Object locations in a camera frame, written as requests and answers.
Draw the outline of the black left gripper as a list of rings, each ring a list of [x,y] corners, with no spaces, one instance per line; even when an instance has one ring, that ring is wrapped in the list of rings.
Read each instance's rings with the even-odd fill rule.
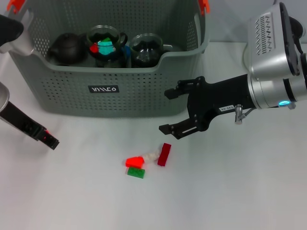
[[[54,150],[59,141],[44,126],[31,119],[11,102],[0,112],[0,118],[35,140]]]

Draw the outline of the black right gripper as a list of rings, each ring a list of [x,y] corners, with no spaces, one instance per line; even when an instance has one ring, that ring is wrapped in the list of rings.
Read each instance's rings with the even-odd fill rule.
[[[234,111],[234,108],[226,110],[226,107],[236,105],[243,106],[243,109],[255,107],[248,88],[247,74],[216,83],[208,83],[203,76],[179,80],[175,88],[164,92],[164,96],[169,100],[184,94],[188,94],[189,118],[176,124],[159,126],[163,134],[172,135],[176,139],[198,131],[206,131],[215,117]]]

